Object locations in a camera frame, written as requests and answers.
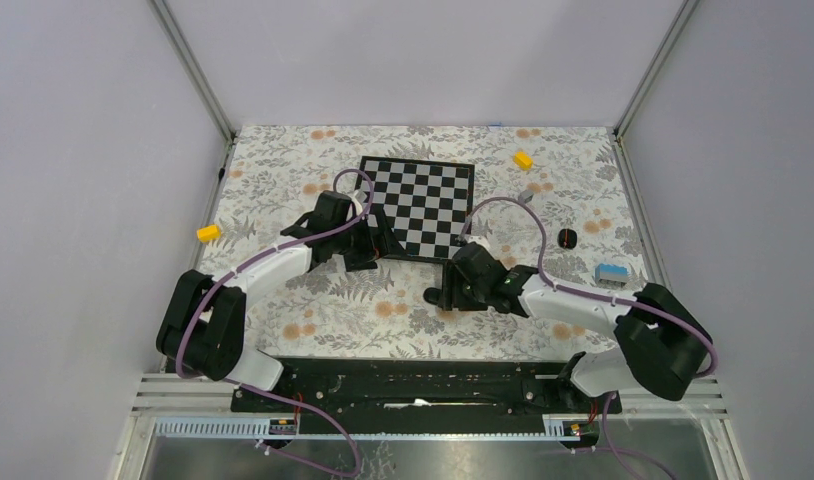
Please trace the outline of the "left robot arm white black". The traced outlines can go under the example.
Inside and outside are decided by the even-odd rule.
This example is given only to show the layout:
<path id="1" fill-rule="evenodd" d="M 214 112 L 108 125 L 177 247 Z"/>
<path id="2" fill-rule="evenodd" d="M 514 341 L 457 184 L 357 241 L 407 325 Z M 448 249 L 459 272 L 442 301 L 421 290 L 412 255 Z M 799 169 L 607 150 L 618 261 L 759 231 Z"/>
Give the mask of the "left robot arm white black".
<path id="1" fill-rule="evenodd" d="M 184 378 L 203 376 L 255 388 L 271 411 L 292 401 L 282 363 L 244 342 L 250 307 L 291 279 L 333 256 L 346 271 L 376 268 L 377 260 L 404 253 L 382 205 L 361 206 L 327 191 L 312 211 L 281 231 L 276 245 L 214 277 L 191 269 L 175 286 L 155 346 Z"/>

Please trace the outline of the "black earbud charging case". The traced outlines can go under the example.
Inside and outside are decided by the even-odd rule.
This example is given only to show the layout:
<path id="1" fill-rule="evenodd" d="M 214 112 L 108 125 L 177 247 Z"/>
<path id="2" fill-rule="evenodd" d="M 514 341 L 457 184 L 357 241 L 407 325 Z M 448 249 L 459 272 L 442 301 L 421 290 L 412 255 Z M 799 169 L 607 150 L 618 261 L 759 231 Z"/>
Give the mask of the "black earbud charging case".
<path id="1" fill-rule="evenodd" d="M 578 234 L 571 228 L 563 228 L 558 232 L 557 244 L 565 250 L 573 250 L 578 243 Z"/>

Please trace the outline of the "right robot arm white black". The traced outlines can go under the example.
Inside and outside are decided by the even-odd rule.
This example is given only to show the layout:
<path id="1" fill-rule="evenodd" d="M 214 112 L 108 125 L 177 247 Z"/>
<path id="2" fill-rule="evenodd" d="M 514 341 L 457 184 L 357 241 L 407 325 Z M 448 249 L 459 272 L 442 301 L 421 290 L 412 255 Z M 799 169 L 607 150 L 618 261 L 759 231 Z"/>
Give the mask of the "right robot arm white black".
<path id="1" fill-rule="evenodd" d="M 714 364 L 712 338 L 665 287 L 627 293 L 546 280 L 532 266 L 506 268 L 471 242 L 443 265 L 439 286 L 424 300 L 444 311 L 486 311 L 551 319 L 615 341 L 613 349 L 570 359 L 556 386 L 558 402 L 580 412 L 596 397 L 642 388 L 681 400 L 702 366 Z"/>

